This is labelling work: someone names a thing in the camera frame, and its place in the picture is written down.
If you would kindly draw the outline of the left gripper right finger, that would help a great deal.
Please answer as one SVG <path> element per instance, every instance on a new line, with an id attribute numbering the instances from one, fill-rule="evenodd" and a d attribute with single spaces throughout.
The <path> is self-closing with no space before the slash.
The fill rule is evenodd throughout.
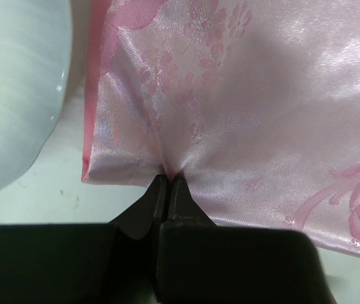
<path id="1" fill-rule="evenodd" d="M 157 255 L 161 303 L 324 303 L 311 240 L 287 229 L 215 225 L 174 179 Z"/>

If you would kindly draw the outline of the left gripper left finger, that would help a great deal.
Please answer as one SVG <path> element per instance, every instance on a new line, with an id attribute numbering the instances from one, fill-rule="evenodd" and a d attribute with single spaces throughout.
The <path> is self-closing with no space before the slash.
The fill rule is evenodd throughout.
<path id="1" fill-rule="evenodd" d="M 132 282 L 153 282 L 155 221 L 167 178 L 104 224 L 0 225 L 0 303 L 108 303 Z"/>

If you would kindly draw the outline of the pink rose satin cloth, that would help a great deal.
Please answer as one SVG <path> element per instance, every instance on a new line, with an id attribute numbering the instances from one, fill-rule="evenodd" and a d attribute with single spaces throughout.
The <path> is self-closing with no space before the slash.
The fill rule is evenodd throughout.
<path id="1" fill-rule="evenodd" d="M 360 0 L 93 1 L 82 180 L 360 257 Z"/>

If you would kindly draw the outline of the white round plate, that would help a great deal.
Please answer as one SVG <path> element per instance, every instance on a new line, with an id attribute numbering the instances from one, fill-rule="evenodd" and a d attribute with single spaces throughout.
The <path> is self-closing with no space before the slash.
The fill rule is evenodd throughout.
<path id="1" fill-rule="evenodd" d="M 36 161 L 65 98 L 68 1 L 0 1 L 0 190 Z"/>

